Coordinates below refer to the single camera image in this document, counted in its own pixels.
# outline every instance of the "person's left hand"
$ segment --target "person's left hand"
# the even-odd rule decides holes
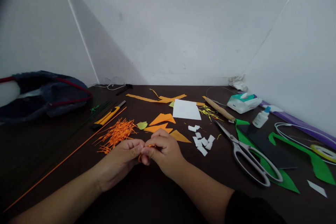
[[[141,139],[129,139],[119,143],[109,154],[99,161],[89,172],[96,180],[94,183],[100,192],[105,192],[118,184],[136,165],[145,142]],[[142,162],[149,165],[148,157],[141,156]]]

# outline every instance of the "forearm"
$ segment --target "forearm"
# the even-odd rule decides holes
[[[10,223],[74,223],[99,195],[89,170]]]
[[[172,179],[185,191],[209,223],[224,223],[233,189],[220,184],[188,162],[181,166]]]

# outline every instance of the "wooden stick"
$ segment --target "wooden stick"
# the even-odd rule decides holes
[[[211,105],[215,110],[217,110],[220,114],[222,114],[226,119],[229,119],[230,121],[235,121],[236,119],[230,115],[225,109],[222,107],[219,107],[214,101],[210,100],[209,98],[203,96],[207,103]]]
[[[100,128],[96,133],[94,133],[89,139],[87,139],[84,143],[82,143],[77,149],[75,149],[69,156],[67,156],[61,163],[59,163],[54,169],[48,172],[43,178],[41,178],[35,185],[33,185],[28,191],[26,191],[20,198],[13,202],[9,207],[7,207],[2,213],[6,212],[12,206],[14,206],[19,200],[21,200],[24,196],[26,196],[31,190],[33,190],[38,184],[40,184],[46,177],[48,177],[54,170],[56,170],[61,164],[63,164],[69,157],[71,157],[76,151],[78,151],[84,144],[86,144],[91,138],[93,138],[99,131],[101,131],[107,124],[109,124],[114,118],[116,118],[121,112],[123,112],[127,107],[121,110],[115,117],[113,117],[108,123],[106,123],[102,128]]]

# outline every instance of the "white wall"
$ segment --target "white wall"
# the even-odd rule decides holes
[[[97,83],[68,0],[0,1],[0,78],[46,70]],[[18,87],[0,85],[0,106]]]
[[[336,0],[290,0],[246,70],[266,101],[336,136]]]
[[[287,0],[71,0],[99,80],[223,85],[246,69]]]

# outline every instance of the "hand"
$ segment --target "hand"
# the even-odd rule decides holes
[[[89,172],[96,180],[97,189],[104,192],[121,181],[136,164],[139,164],[138,157],[144,146],[145,142],[141,139],[124,140],[92,167]],[[148,157],[143,155],[142,162],[148,165]]]
[[[159,151],[153,147],[148,147],[148,145],[156,145],[162,149]],[[159,129],[153,133],[141,153],[153,159],[159,165],[163,173],[171,179],[173,179],[174,175],[187,163],[181,154],[176,139],[163,129]]]

